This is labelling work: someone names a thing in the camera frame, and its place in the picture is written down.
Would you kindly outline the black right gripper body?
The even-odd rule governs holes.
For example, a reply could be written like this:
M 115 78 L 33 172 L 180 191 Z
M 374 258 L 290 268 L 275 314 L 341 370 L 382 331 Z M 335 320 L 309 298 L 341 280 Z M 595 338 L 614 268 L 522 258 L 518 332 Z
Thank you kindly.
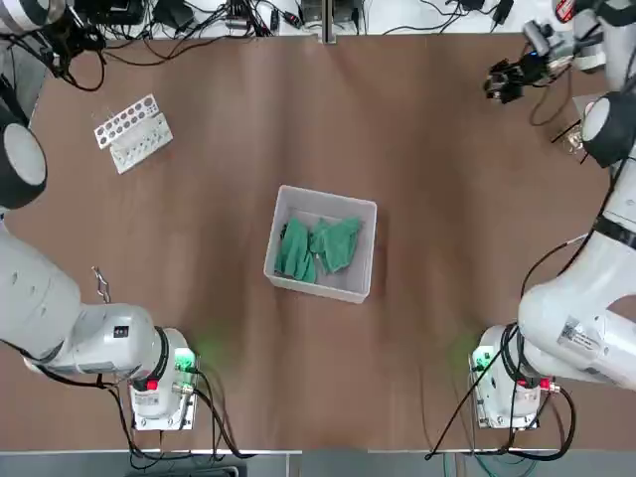
M 536 52 L 522 55 L 517 61 L 516 84 L 520 86 L 539 85 L 549 76 L 546 59 Z

